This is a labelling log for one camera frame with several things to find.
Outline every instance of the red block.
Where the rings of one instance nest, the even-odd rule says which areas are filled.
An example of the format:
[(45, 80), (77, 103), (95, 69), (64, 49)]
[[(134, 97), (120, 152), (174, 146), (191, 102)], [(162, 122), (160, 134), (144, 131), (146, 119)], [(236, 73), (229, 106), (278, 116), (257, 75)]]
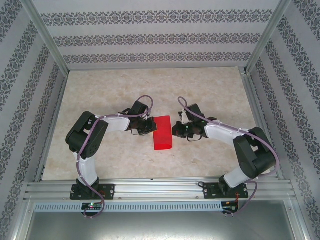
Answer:
[(153, 132), (154, 150), (172, 148), (172, 129), (170, 116), (157, 116), (154, 118), (156, 131)]

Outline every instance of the wall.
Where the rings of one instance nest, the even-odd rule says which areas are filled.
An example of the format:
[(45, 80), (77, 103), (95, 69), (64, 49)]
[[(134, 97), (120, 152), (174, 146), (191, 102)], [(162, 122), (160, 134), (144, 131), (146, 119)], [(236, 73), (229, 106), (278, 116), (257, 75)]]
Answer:
[(251, 72), (281, 170), (320, 239), (320, 0), (293, 0)]
[(279, 0), (35, 0), (71, 70), (244, 67)]
[(33, 182), (66, 81), (18, 0), (0, 0), (0, 240)]

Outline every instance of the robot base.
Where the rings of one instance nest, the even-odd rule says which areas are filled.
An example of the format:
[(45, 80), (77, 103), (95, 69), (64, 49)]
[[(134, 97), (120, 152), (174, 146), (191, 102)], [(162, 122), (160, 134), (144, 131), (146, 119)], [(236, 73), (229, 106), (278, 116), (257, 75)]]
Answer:
[[(114, 184), (99, 184), (99, 179), (92, 185), (92, 187), (103, 196), (104, 200), (114, 199), (115, 186)], [(70, 199), (100, 200), (100, 197), (77, 179), (76, 184), (73, 184), (71, 187)]]
[(219, 188), (218, 182), (199, 182), (198, 185), (203, 188), (204, 199), (234, 199), (237, 196), (236, 194), (238, 194), (239, 199), (249, 197), (247, 185), (244, 183), (235, 188), (230, 188), (226, 195)]

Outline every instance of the marble floor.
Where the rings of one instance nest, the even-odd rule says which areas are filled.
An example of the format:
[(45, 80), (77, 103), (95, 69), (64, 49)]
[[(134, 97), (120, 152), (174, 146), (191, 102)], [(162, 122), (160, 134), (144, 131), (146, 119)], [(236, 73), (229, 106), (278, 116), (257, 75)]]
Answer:
[[(177, 98), (197, 103), (208, 117), (239, 128), (253, 128), (254, 118), (237, 67), (72, 71), (62, 100), (43, 180), (74, 180), (76, 160), (66, 135), (84, 111), (115, 114), (132, 107), (141, 95), (154, 99), (152, 116), (181, 111)], [(96, 156), (100, 179), (221, 176), (238, 166), (233, 146), (213, 139), (188, 142), (173, 137), (172, 149), (154, 150), (153, 134), (130, 131), (106, 134)]]

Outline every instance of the aluminum frame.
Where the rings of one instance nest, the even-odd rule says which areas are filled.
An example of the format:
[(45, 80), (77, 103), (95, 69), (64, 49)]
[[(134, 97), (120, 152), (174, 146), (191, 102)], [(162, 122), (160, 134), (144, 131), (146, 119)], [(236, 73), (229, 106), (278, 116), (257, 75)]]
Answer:
[[(239, 69), (239, 73), (240, 73), (240, 76), (242, 79), (242, 83), (244, 86), (246, 96), (248, 98), (248, 102), (249, 102), (249, 105), (250, 105), (250, 108), (252, 111), (252, 115), (253, 115), (255, 124), (257, 127), (261, 128), (265, 132), (266, 137), (269, 139), (269, 142), (271, 143), (272, 141), (271, 141), (270, 133), (267, 128), (267, 123), (264, 118), (262, 108), (259, 105), (258, 96), (255, 91), (255, 87), (254, 87), (253, 81), (251, 79), (251, 76), (246, 73), (244, 67), (238, 67), (238, 69)], [(281, 180), (285, 179), (280, 170), (278, 170), (276, 172), (276, 175)]]
[(42, 159), (40, 160), (40, 163), (39, 163), (39, 169), (38, 169), (38, 172), (36, 173), (36, 176), (35, 176), (35, 182), (40, 182), (42, 180), (42, 176), (43, 176), (44, 171), (45, 171), (45, 166), (46, 166), (46, 163), (47, 163), (47, 158), (48, 158), (48, 155), (49, 155), (50, 146), (51, 146), (52, 140), (54, 138), (54, 132), (55, 132), (56, 125), (57, 125), (57, 122), (58, 122), (58, 116), (59, 116), (59, 113), (60, 113), (62, 100), (63, 100), (64, 95), (65, 95), (65, 90), (66, 90), (66, 86), (67, 86), (67, 83), (68, 83), (69, 74), (67, 74), (65, 77), (66, 77), (66, 80), (63, 83), (62, 92), (61, 92), (60, 97), (58, 99), (57, 109), (56, 109), (56, 111), (54, 113), (54, 117), (53, 117), (53, 120), (52, 120), (52, 125), (51, 125), (51, 127), (49, 129), (48, 141), (45, 144), (45, 147), (44, 147), (44, 150), (43, 150)]
[(245, 66), (246, 72), (250, 73), (252, 69), (255, 67), (261, 53), (264, 51), (265, 46), (267, 45), (268, 41), (270, 40), (272, 34), (274, 33), (275, 29), (277, 28), (278, 23), (280, 22), (282, 16), (284, 15), (285, 11), (287, 10), (291, 0), (280, 0), (278, 6), (274, 10), (266, 28), (263, 31), (256, 47), (254, 48), (248, 63)]
[[(204, 199), (203, 189), (198, 182), (215, 183), (217, 177), (177, 177), (177, 178), (140, 178), (140, 179), (106, 179), (102, 184), (115, 184), (114, 200), (108, 203), (141, 203), (141, 202), (212, 202), (232, 201), (230, 199)], [(277, 177), (257, 179), (258, 190), (253, 201), (282, 200), (295, 239), (309, 240), (307, 226), (290, 180), (279, 180)], [(30, 182), (24, 194), (22, 208), (13, 230), (12, 240), (26, 239), (37, 203), (85, 203), (91, 202), (70, 200), (70, 191), (75, 181), (41, 181)], [(249, 195), (253, 193), (254, 184), (248, 184)]]
[(21, 4), (23, 8), (26, 10), (28, 15), (30, 16), (33, 24), (35, 25), (36, 29), (40, 33), (44, 43), (47, 45), (50, 53), (52, 54), (54, 60), (58, 64), (60, 70), (62, 71), (64, 76), (67, 76), (70, 72), (64, 57), (62, 56), (59, 48), (57, 47), (53, 37), (51, 36), (48, 28), (46, 27), (45, 22), (43, 21), (42, 17), (40, 16), (33, 0), (21, 0)]

